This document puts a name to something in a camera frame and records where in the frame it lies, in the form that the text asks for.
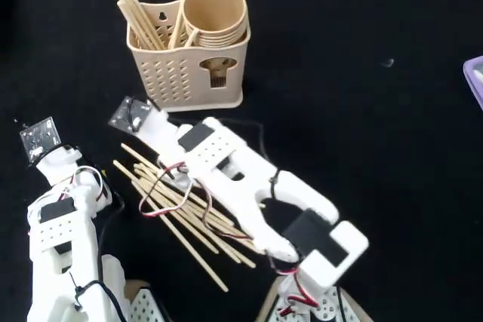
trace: beige plastic basket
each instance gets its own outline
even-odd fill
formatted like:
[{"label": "beige plastic basket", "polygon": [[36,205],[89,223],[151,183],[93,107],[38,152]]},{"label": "beige plastic basket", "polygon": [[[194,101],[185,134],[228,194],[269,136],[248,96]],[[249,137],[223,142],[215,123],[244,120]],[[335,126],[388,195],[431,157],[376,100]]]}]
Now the beige plastic basket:
[{"label": "beige plastic basket", "polygon": [[[141,5],[163,42],[168,44],[180,1]],[[178,112],[232,108],[242,102],[245,55],[250,37],[248,25],[243,40],[228,47],[148,51],[140,49],[136,36],[128,26],[126,42],[133,53],[149,98],[159,108]],[[181,46],[187,38],[186,30],[183,30]]]}]

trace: white wire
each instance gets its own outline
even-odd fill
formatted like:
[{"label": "white wire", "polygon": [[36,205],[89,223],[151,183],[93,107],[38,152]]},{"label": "white wire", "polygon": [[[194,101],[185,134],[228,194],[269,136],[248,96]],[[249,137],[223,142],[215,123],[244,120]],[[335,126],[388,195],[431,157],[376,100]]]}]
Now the white wire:
[{"label": "white wire", "polygon": [[95,167],[88,166],[88,165],[81,165],[75,169],[74,174],[72,175],[72,184],[75,185],[75,177],[77,176],[77,173],[79,171],[82,171],[84,169],[93,171],[95,174],[97,174],[97,177],[99,177],[99,192],[97,193],[96,200],[100,198],[100,196],[103,194],[104,190],[104,182],[103,182],[103,177],[100,174],[99,170],[96,169]]},{"label": "white wire", "polygon": [[[180,204],[178,204],[175,207],[165,207],[164,209],[159,209],[156,211],[152,211],[150,213],[142,213],[144,216],[158,216],[158,215],[163,215],[166,213],[169,213],[171,211],[175,211],[183,207],[183,205],[188,201],[189,194],[191,193],[191,189],[193,188],[193,180],[191,179],[189,181],[188,188],[186,189],[186,192],[184,193],[183,196],[183,201],[181,201]],[[143,203],[139,204],[139,211],[141,211],[141,207],[143,206]]]},{"label": "white wire", "polygon": [[[48,204],[53,204],[57,201],[58,198],[54,198],[52,201],[45,200],[54,195],[59,195],[59,197],[61,195],[68,195],[72,199],[74,198],[67,189],[50,190],[49,192],[46,192],[43,195],[39,196],[33,203],[31,203],[27,207],[27,221],[29,222],[30,226],[33,226],[34,224],[38,224],[38,222],[40,221],[40,209],[42,209],[42,207]],[[34,213],[36,213],[37,217],[35,219],[32,219],[34,217],[33,216]]]}]

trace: chopstick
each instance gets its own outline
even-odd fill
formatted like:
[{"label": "chopstick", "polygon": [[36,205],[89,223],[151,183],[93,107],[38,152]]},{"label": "chopstick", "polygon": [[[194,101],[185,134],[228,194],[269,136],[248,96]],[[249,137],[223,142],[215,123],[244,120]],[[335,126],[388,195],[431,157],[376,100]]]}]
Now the chopstick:
[{"label": "chopstick", "polygon": [[159,38],[152,21],[139,0],[119,0],[118,7],[134,34],[140,40],[141,47],[150,51],[163,51],[165,44]]},{"label": "chopstick", "polygon": [[183,22],[182,15],[183,0],[180,1],[180,7],[178,8],[178,14],[176,16],[176,23],[174,24],[173,33],[168,43],[168,49],[173,49],[178,45],[178,35],[180,34],[180,28]]},{"label": "chopstick", "polygon": [[[142,155],[140,155],[138,152],[135,152],[131,147],[127,146],[126,144],[122,143],[121,144],[121,147],[126,151],[128,152],[131,156],[133,156],[134,158],[136,158],[139,162],[141,162],[142,164],[146,165],[146,167],[148,169],[150,169],[152,172],[154,173],[159,173],[160,172],[160,169],[158,167],[156,167],[153,163],[149,162],[148,160],[146,160]],[[174,193],[171,189],[169,189],[168,187],[166,187],[162,182],[159,182],[158,183],[160,186],[162,186],[169,194],[170,193]],[[198,197],[197,195],[191,193],[189,195],[189,198],[191,200],[193,200],[195,203],[197,203],[200,207],[203,207],[205,208],[208,204],[206,203],[206,201],[202,200],[200,197]],[[230,220],[229,218],[227,218],[226,216],[224,216],[220,211],[214,209],[214,208],[211,208],[211,212],[217,216],[219,219],[223,220],[224,223],[228,224],[228,225],[231,225],[231,226],[234,226],[235,223]]]},{"label": "chopstick", "polygon": [[[135,182],[132,182],[134,188],[140,195],[144,198],[146,197],[146,193],[138,186]],[[153,208],[156,208],[156,205],[152,202],[150,198],[146,198],[146,202]],[[196,249],[184,238],[184,236],[180,233],[178,229],[174,227],[173,224],[168,220],[165,215],[160,215],[159,218],[165,223],[165,225],[171,230],[171,232],[178,238],[181,244],[191,253],[191,255],[196,259],[202,268],[208,273],[208,275],[215,281],[216,284],[221,288],[223,292],[228,292],[228,287],[224,284],[220,277],[215,273],[215,271],[210,267],[208,263],[198,254]]]},{"label": "chopstick", "polygon": [[[183,202],[185,195],[182,190],[173,190],[167,187],[163,182],[160,182],[157,175],[161,172],[151,161],[144,158],[141,154],[134,151],[131,147],[122,143],[122,148],[130,155],[139,161],[139,164],[133,164],[133,172],[129,171],[119,161],[113,160],[112,163],[118,168],[128,179],[131,180],[131,184],[142,196],[146,199],[146,203],[153,210],[165,209],[167,207],[176,207]],[[185,229],[188,230],[196,239],[204,244],[213,253],[220,254],[223,251],[231,260],[237,264],[245,264],[249,268],[255,268],[255,263],[246,257],[242,252],[235,249],[235,247],[221,238],[214,229],[220,230],[227,234],[244,235],[244,233],[235,228],[232,222],[227,219],[222,213],[219,215],[209,213],[205,216],[205,208],[207,203],[200,198],[204,206],[200,206],[194,202],[194,198],[188,199],[185,204],[177,209],[172,210],[170,213],[159,214],[158,216],[162,222],[175,234],[180,240],[183,246],[193,255],[196,261],[202,266],[202,268],[211,276],[211,278],[218,284],[221,290],[227,291],[228,288],[221,281],[220,277],[213,271],[213,269],[201,258],[194,247],[184,238],[184,236],[169,220],[169,216],[179,222]],[[253,250],[255,253],[261,253],[256,250],[253,243],[244,239],[233,239],[239,242],[241,245]]]},{"label": "chopstick", "polygon": [[132,14],[131,9],[128,7],[128,4],[125,0],[118,1],[118,8],[121,11],[122,15],[128,22],[130,28],[133,30],[134,34],[136,35],[137,39],[141,43],[141,47],[144,49],[153,50],[154,47],[152,46],[151,42],[146,37],[146,33],[142,30],[139,22],[137,21],[136,17]]},{"label": "chopstick", "polygon": [[[139,181],[135,175],[133,175],[123,164],[121,164],[119,161],[114,160],[112,162],[114,166],[116,166],[125,176],[127,176],[129,179],[131,179],[131,182],[135,182],[139,187],[144,189],[146,192],[149,191],[149,188],[145,187],[141,181]],[[168,204],[163,204],[163,207],[169,207],[170,205]],[[173,213],[171,214],[182,226],[184,226],[186,229],[188,229],[195,237],[199,239],[208,249],[210,249],[213,253],[218,254],[217,248],[210,243],[205,237],[200,235],[190,224],[188,224],[183,218],[181,218],[178,214]]]}]

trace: black tablecloth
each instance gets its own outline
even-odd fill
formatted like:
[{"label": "black tablecloth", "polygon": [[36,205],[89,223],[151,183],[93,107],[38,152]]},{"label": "black tablecloth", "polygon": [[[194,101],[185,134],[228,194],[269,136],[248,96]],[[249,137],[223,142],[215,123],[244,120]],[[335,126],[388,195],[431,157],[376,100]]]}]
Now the black tablecloth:
[{"label": "black tablecloth", "polygon": [[[106,244],[126,277],[151,282],[176,321],[254,320],[274,278],[266,260],[250,255],[250,270],[195,244],[228,284],[220,292],[158,220],[136,214],[111,164],[133,162],[121,141],[140,144],[106,121],[124,95],[143,95],[115,1],[2,0],[2,320],[28,310],[26,206],[47,188],[18,133],[49,115],[128,201]],[[462,65],[483,54],[483,0],[247,1],[244,102],[184,116],[265,124],[274,163],[368,236],[341,284],[374,319],[478,319],[483,114]],[[257,147],[256,129],[233,129]],[[295,212],[270,202],[267,214],[281,228]]]}]

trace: black wire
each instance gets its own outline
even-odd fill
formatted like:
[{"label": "black wire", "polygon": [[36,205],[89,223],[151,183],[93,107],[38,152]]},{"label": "black wire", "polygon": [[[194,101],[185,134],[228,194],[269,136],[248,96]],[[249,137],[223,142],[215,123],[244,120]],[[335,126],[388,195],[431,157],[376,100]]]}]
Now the black wire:
[{"label": "black wire", "polygon": [[166,168],[165,171],[163,171],[163,173],[161,174],[161,176],[158,177],[158,179],[156,179],[156,181],[152,184],[151,189],[149,190],[149,192],[146,194],[146,196],[144,196],[143,201],[147,200],[151,196],[151,193],[156,188],[156,185],[158,185],[158,182],[160,182],[161,179],[163,178],[163,176],[166,175],[169,171],[170,170]]},{"label": "black wire", "polygon": [[344,306],[342,304],[342,297],[340,296],[340,287],[336,286],[335,289],[337,291],[337,298],[339,299],[339,309],[340,309],[340,315],[342,316],[342,322],[347,322],[346,312],[344,312]]},{"label": "black wire", "polygon": [[112,304],[114,305],[114,308],[115,308],[115,311],[116,311],[116,313],[117,313],[117,315],[119,317],[119,320],[121,322],[128,322],[126,320],[126,318],[124,317],[124,315],[122,314],[121,306],[119,305],[119,302],[118,302],[117,298],[114,296],[114,293],[107,287],[107,285],[105,285],[101,281],[91,281],[91,282],[87,283],[83,287],[76,287],[75,288],[75,300],[76,300],[76,302],[79,305],[81,305],[81,303],[78,301],[78,298],[80,296],[82,296],[89,288],[91,288],[95,284],[99,284],[100,287],[103,289],[104,293],[109,297],[109,299],[111,300]]},{"label": "black wire", "polygon": [[119,214],[122,213],[124,210],[126,203],[122,196],[116,192],[113,191],[112,188],[109,186],[109,189],[111,190],[111,195],[115,195],[117,200],[119,201],[119,208],[114,211],[111,215],[109,215],[109,218],[107,218],[106,222],[104,223],[103,230],[100,232],[99,236],[99,245],[97,247],[97,272],[99,274],[99,279],[101,281],[104,281],[104,270],[103,270],[103,249],[104,249],[104,241],[106,240],[106,230],[108,227],[111,226],[112,221],[119,216]]},{"label": "black wire", "polygon": [[138,129],[137,129],[137,127],[134,127],[133,115],[132,115],[133,103],[134,103],[134,98],[131,98],[131,100],[128,103],[128,109],[126,110],[126,116],[128,118],[128,123],[129,123],[129,127],[131,128],[131,131],[137,132]]},{"label": "black wire", "polygon": [[277,199],[275,197],[275,185],[278,182],[278,175],[280,174],[280,171],[280,169],[277,169],[275,175],[270,178],[270,195],[272,196],[272,199]]}]

